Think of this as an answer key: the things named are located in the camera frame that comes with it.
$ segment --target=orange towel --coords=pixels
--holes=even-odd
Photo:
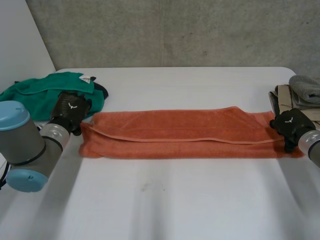
[[[270,128],[270,112],[216,110],[100,112],[82,123],[84,157],[122,159],[281,158],[284,138]]]

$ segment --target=white tag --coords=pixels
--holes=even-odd
[[[85,81],[87,84],[89,84],[90,83],[90,76],[87,76],[87,75],[82,75],[82,76],[80,76],[79,77],[82,81]]]

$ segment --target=green towel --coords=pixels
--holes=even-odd
[[[45,78],[32,78],[17,82],[0,94],[2,101],[18,101],[29,111],[34,121],[50,120],[50,113],[54,108],[62,91],[84,94],[85,99],[92,100],[92,107],[87,117],[100,112],[104,106],[104,95],[94,88],[94,83],[81,80],[82,73],[61,72],[52,73]]]

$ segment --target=concrete wall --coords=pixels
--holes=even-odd
[[[27,0],[57,69],[281,66],[320,75],[320,0]]]

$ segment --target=light blue cap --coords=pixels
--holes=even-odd
[[[25,106],[18,101],[0,102],[0,131],[16,129],[30,119]]]
[[[6,183],[20,192],[39,192],[48,182],[48,178],[37,171],[17,168],[10,170],[6,176]]]

